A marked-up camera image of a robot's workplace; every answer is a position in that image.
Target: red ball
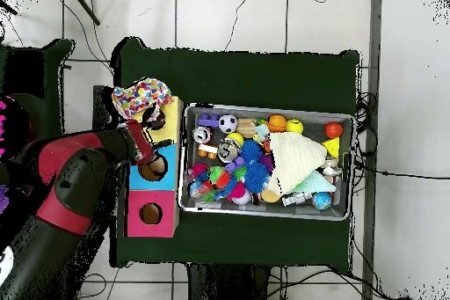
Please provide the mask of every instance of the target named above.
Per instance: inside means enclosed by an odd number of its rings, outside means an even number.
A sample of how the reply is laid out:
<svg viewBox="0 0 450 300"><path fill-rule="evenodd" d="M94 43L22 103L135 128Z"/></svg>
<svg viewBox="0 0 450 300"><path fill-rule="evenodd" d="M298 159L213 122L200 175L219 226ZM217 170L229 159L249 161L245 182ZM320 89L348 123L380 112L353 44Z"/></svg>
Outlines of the red ball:
<svg viewBox="0 0 450 300"><path fill-rule="evenodd" d="M332 121L325 126L325 134L329 138L340 137L342 132L344 132L344 129L338 122Z"/></svg>

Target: yellow ball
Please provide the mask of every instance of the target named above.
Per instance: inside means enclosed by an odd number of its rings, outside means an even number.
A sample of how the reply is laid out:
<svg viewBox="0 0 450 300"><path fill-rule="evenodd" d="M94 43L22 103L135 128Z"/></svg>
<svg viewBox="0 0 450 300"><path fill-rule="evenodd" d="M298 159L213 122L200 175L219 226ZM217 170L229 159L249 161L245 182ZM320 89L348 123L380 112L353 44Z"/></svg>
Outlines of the yellow ball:
<svg viewBox="0 0 450 300"><path fill-rule="evenodd" d="M289 119L286 124L286 132L303 132L303 124L298 119Z"/></svg>
<svg viewBox="0 0 450 300"><path fill-rule="evenodd" d="M231 140L235 140L239 147L243 147L243 136L238 134L237 132L230 133L227 135L227 138L230 138Z"/></svg>

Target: green table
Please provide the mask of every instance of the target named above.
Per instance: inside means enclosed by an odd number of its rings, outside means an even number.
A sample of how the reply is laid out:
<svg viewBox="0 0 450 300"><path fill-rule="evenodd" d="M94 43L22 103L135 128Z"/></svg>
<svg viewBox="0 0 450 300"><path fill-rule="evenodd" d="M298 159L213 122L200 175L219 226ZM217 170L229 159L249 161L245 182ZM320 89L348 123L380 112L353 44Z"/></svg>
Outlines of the green table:
<svg viewBox="0 0 450 300"><path fill-rule="evenodd" d="M148 49L126 38L112 54L115 83L163 80L183 102L355 114L359 55L216 53ZM348 272L350 218L342 222L182 212L174 238L125 238L117 264L141 262L332 265Z"/></svg>

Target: yellow triangle toy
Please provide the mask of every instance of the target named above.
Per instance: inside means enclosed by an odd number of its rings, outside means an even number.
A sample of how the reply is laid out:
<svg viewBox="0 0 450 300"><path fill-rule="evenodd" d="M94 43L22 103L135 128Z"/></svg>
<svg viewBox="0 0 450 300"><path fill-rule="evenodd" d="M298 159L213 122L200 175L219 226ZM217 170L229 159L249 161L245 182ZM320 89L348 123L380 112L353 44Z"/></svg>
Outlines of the yellow triangle toy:
<svg viewBox="0 0 450 300"><path fill-rule="evenodd" d="M322 143L322 145L327 148L332 157L339 159L339 137L325 141L324 143Z"/></svg>

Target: pink block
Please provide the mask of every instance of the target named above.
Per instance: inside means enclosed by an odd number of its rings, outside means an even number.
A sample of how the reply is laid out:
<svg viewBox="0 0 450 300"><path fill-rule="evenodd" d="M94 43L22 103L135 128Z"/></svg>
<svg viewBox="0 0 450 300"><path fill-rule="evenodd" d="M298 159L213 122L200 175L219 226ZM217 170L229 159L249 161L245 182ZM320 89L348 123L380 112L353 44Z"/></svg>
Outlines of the pink block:
<svg viewBox="0 0 450 300"><path fill-rule="evenodd" d="M163 210L158 224L146 224L141 220L141 208L148 203L155 203ZM127 237L173 237L178 225L175 191L130 190L127 204Z"/></svg>

